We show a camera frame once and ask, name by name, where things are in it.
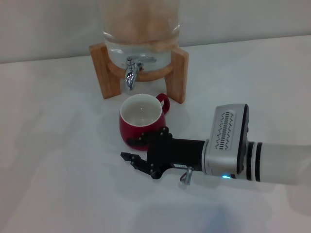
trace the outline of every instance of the vent grille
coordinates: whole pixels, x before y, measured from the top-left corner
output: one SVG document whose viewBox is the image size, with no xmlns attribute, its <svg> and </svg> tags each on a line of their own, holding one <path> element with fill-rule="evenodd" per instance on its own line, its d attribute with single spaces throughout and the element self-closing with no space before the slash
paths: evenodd
<svg viewBox="0 0 311 233">
<path fill-rule="evenodd" d="M 221 114 L 215 143 L 216 149 L 218 150 L 231 149 L 234 119 L 235 115 L 231 111 L 226 111 Z"/>
</svg>

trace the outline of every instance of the mug rim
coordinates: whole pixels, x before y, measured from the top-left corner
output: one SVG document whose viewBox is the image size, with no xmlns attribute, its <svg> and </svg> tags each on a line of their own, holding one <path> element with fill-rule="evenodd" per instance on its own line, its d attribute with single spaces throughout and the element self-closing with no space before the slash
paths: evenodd
<svg viewBox="0 0 311 233">
<path fill-rule="evenodd" d="M 159 107 L 159 109 L 160 109 L 160 114 L 159 114 L 159 116 L 156 118 L 156 120 L 155 120 L 154 122 L 152 122 L 152 123 L 150 123 L 150 124 L 148 124 L 148 125 L 133 125 L 133 124 L 129 123 L 127 120 L 124 119 L 124 117 L 122 116 L 122 108 L 124 107 L 124 105 L 125 105 L 130 99 L 132 99 L 133 97 L 136 97 L 136 96 L 147 96 L 147 97 L 149 97 L 149 98 L 152 98 L 152 99 L 155 99 L 155 100 L 156 100 L 156 103 L 157 103 L 157 105 L 158 105 L 158 107 Z M 132 96 L 130 96 L 129 98 L 127 98 L 127 99 L 122 103 L 121 108 L 120 108 L 120 116 L 121 116 L 122 120 L 123 120 L 126 124 L 129 124 L 129 125 L 134 126 L 134 127 L 146 127 L 146 126 L 150 126 L 150 125 L 156 123 L 156 122 L 160 119 L 160 117 L 161 117 L 161 115 L 162 115 L 162 112 L 163 112 L 163 108 L 162 108 L 161 102 L 160 102 L 156 97 L 154 97 L 154 96 L 152 96 L 152 95 L 149 95 L 149 94 L 136 94 L 136 95 L 132 95 Z"/>
</svg>

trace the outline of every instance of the wooden frame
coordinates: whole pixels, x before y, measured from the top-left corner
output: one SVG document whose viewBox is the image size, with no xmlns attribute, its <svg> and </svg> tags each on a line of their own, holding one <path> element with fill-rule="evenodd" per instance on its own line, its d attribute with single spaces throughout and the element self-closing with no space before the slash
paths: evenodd
<svg viewBox="0 0 311 233">
<path fill-rule="evenodd" d="M 89 47 L 98 82 L 104 99 L 121 94 L 120 79 L 124 78 L 125 70 L 117 67 L 108 56 L 104 43 Z M 172 62 L 156 71 L 142 71 L 137 82 L 149 82 L 165 78 L 167 95 L 178 103 L 186 97 L 189 54 L 180 48 L 172 48 Z"/>
</svg>

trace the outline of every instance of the white wall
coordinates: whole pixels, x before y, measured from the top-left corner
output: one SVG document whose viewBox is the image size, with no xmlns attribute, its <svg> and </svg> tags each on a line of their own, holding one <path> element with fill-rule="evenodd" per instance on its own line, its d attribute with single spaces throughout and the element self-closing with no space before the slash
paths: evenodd
<svg viewBox="0 0 311 233">
<path fill-rule="evenodd" d="M 180 44 L 311 34 L 311 0 L 182 0 Z M 88 54 L 96 0 L 0 0 L 0 63 Z"/>
</svg>

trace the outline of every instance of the glass jar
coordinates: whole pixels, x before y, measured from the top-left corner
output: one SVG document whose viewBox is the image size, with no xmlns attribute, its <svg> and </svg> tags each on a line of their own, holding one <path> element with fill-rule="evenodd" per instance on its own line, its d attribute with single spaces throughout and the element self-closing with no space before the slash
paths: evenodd
<svg viewBox="0 0 311 233">
<path fill-rule="evenodd" d="M 144 70 L 171 63 L 171 48 L 178 46 L 180 0 L 98 0 L 104 42 L 110 60 L 126 68 L 126 58 L 150 58 Z"/>
</svg>

